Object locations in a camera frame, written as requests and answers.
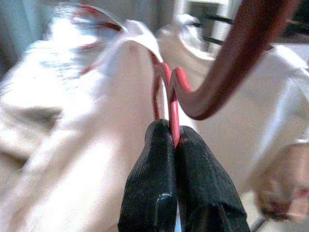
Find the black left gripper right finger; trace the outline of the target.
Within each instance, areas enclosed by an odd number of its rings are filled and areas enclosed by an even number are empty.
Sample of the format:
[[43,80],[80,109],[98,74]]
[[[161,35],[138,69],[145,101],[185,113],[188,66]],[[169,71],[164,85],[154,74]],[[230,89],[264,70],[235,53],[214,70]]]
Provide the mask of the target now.
[[228,173],[202,137],[182,126],[175,166],[183,232],[248,232],[247,215]]

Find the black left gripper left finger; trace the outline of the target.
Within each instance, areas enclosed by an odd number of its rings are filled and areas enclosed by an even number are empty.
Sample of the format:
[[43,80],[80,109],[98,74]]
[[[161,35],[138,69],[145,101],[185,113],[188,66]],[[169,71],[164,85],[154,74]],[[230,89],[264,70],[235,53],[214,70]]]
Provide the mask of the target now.
[[144,148],[125,185],[120,232],[172,232],[177,213],[175,147],[165,119],[147,128]]

